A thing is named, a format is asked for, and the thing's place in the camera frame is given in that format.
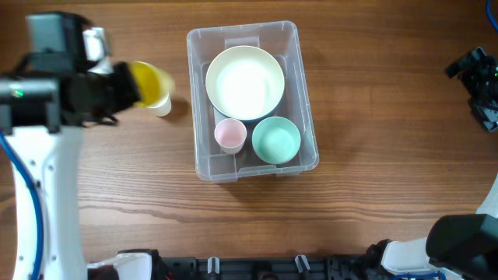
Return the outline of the yellow cup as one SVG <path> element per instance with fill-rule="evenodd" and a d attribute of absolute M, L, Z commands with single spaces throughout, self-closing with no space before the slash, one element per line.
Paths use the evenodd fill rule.
<path fill-rule="evenodd" d="M 135 103 L 138 107 L 151 107 L 157 105 L 172 94 L 175 89 L 173 77 L 145 62 L 133 61 L 128 67 L 135 79 L 142 99 Z"/>

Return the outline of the cream white cup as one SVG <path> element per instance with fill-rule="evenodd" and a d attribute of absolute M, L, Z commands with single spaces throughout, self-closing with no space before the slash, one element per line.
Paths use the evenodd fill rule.
<path fill-rule="evenodd" d="M 171 112 L 172 103 L 169 92 L 161 92 L 151 96 L 147 108 L 157 117 L 165 117 Z"/>

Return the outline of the pink cup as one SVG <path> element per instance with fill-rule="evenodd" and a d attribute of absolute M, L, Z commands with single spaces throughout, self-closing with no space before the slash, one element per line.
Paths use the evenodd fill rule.
<path fill-rule="evenodd" d="M 216 125 L 214 136 L 216 142 L 225 153 L 237 154 L 245 143 L 247 129 L 241 121 L 227 118 Z"/>

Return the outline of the cream large bowl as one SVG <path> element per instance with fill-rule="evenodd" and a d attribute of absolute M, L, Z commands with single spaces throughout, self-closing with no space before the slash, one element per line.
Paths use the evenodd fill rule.
<path fill-rule="evenodd" d="M 206 72 L 205 91 L 220 114 L 252 122 L 276 111 L 285 92 L 285 76 L 267 51 L 240 45 L 214 58 Z"/>

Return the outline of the mint green bowl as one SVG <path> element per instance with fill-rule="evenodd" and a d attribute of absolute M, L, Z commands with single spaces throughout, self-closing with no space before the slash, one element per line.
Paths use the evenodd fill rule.
<path fill-rule="evenodd" d="M 298 127 L 284 117 L 267 117 L 254 128 L 251 143 L 256 155 L 266 163 L 288 163 L 299 152 Z"/>

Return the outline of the dark blue large bowl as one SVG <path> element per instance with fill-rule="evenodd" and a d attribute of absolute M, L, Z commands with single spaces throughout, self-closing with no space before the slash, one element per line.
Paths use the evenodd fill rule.
<path fill-rule="evenodd" d="M 269 113 L 267 113 L 265 115 L 262 115 L 260 117 L 257 117 L 257 118 L 254 118 L 254 119 L 248 119 L 248 120 L 244 120 L 244 119 L 238 118 L 238 120 L 241 121 L 244 124 L 251 124 L 251 123 L 257 123 L 259 121 L 262 121 L 262 120 L 264 120 L 265 118 L 268 118 L 268 117 L 273 117 L 273 116 L 275 116 L 275 114 L 279 110 L 279 108 L 281 107 L 282 103 L 283 103 L 283 100 L 280 100 L 277 103 L 277 105 L 273 108 L 273 110 L 271 110 Z M 212 105 L 212 108 L 213 108 L 213 114 L 215 115 L 215 117 L 217 117 L 219 119 L 221 119 L 221 118 L 223 118 L 223 119 L 230 118 L 230 116 L 222 113 L 214 105 Z"/>

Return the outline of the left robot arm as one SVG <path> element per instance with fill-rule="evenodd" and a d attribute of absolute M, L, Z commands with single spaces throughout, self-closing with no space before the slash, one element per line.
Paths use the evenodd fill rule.
<path fill-rule="evenodd" d="M 124 62 L 105 73 L 109 50 L 89 58 L 85 38 L 105 38 L 87 18 L 42 12 L 26 19 L 32 50 L 1 77 L 1 147 L 16 189 L 16 279 L 151 279 L 153 256 L 125 252 L 86 262 L 77 176 L 87 123 L 115 125 L 141 98 Z"/>

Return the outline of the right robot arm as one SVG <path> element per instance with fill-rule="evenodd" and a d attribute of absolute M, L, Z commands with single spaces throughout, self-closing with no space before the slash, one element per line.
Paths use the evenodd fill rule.
<path fill-rule="evenodd" d="M 497 59 L 477 47 L 446 69 L 470 94 L 469 106 L 485 131 L 497 130 Z M 389 279 L 495 279 L 497 186 L 470 215 L 445 215 L 428 236 L 381 242 L 365 253 L 363 270 Z"/>

